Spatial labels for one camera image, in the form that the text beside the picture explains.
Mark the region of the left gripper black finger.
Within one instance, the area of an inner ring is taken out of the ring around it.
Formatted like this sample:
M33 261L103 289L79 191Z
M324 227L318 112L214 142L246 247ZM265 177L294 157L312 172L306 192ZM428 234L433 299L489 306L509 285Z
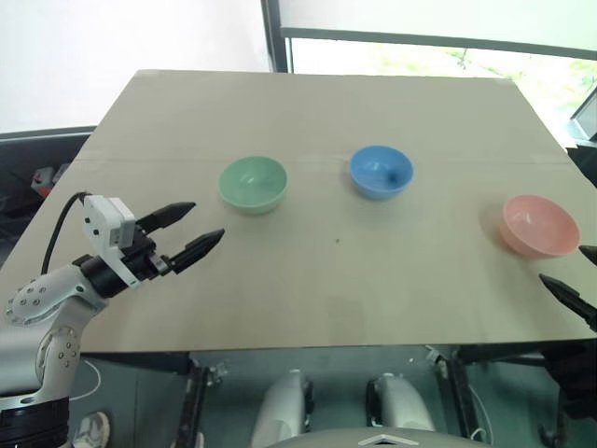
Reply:
M143 232L164 229L182 219L196 204L194 202L170 203L137 220Z
M179 274L205 258L219 244L224 234L224 229L218 229L205 233L186 244L180 253L170 258L171 270Z

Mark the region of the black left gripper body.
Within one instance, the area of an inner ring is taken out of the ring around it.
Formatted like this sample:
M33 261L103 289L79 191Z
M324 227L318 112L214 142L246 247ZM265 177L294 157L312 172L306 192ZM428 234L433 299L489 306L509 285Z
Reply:
M157 252L157 244L146 232L136 225L132 244L122 248L121 261L139 281L152 280L172 271L171 263L166 256Z

